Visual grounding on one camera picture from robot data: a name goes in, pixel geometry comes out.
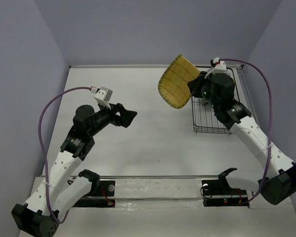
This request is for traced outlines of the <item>yellow bamboo woven plate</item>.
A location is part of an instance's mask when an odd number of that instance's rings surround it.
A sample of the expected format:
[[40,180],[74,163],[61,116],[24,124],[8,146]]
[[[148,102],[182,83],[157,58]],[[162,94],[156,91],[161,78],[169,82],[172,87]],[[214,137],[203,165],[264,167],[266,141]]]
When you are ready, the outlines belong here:
[[200,71],[180,54],[161,76],[157,86],[158,92],[171,107],[181,109],[191,98],[187,84],[199,75]]

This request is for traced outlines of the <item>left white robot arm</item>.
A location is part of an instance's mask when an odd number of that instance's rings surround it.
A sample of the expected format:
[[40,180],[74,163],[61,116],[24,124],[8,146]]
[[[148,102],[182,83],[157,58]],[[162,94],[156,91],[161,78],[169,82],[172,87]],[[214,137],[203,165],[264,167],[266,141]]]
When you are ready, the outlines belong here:
[[68,184],[68,179],[91,151],[97,133],[109,124],[127,128],[137,115],[120,103],[99,108],[98,112],[90,105],[76,109],[73,126],[49,174],[24,204],[16,204],[12,209],[12,217],[20,230],[33,237],[52,237],[81,197],[98,192],[100,176],[97,173],[85,169],[72,184]]

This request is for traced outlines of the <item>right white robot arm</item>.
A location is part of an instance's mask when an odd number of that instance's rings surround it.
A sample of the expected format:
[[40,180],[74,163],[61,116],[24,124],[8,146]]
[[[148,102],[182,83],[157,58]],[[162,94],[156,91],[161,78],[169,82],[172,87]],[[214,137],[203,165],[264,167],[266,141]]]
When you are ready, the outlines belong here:
[[227,74],[199,76],[188,82],[190,93],[203,99],[213,110],[217,120],[235,135],[264,168],[262,176],[242,174],[229,168],[219,174],[217,188],[228,194],[233,189],[261,194],[272,205],[296,192],[296,162],[286,156],[259,128],[251,112],[234,98],[235,83]]

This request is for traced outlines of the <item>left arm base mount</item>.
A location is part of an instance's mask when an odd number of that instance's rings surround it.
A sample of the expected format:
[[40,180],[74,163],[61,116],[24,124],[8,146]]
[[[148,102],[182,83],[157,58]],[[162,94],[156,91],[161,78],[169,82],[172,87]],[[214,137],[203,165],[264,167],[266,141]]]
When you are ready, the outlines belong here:
[[99,186],[92,185],[91,191],[81,197],[73,207],[114,208],[114,192],[114,180],[101,180]]

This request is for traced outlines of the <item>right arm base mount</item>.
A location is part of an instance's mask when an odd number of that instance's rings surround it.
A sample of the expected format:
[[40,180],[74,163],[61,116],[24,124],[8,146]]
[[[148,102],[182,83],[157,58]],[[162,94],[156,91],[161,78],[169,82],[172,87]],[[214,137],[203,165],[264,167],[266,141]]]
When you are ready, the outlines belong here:
[[232,189],[220,180],[202,180],[200,194],[204,207],[247,206],[248,196],[245,190]]

